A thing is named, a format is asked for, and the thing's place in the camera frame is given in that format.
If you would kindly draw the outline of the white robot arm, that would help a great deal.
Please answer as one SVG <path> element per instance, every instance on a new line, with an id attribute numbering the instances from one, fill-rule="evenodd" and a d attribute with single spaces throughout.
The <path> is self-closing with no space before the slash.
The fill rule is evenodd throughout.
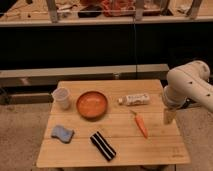
<path id="1" fill-rule="evenodd" d="M 162 101 L 166 106 L 165 124 L 173 122 L 176 111 L 185 104 L 187 99 L 213 112 L 213 85 L 208 83 L 209 77 L 210 68 L 201 60 L 195 60 L 168 71 L 166 76 L 168 85 L 164 87 L 162 93 Z"/>

